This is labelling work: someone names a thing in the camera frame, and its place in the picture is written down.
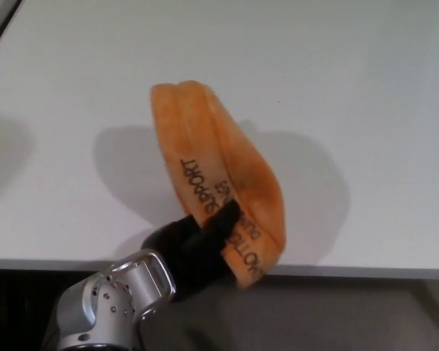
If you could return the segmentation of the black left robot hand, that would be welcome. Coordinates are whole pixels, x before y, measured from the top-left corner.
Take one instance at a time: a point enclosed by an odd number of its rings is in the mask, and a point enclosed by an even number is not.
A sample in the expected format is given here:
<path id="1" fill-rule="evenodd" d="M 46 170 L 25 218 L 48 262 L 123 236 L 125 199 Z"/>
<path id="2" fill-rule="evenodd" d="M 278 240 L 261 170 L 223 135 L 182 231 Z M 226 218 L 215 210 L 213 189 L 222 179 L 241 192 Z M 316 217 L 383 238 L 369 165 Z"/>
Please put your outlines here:
<path id="1" fill-rule="evenodd" d="M 153 249 L 163 257 L 176 286 L 174 302 L 232 277 L 222 251 L 240 216 L 239 204 L 229 200 L 203 225 L 189 215 L 161 227 L 143 242 L 143 249 Z"/>

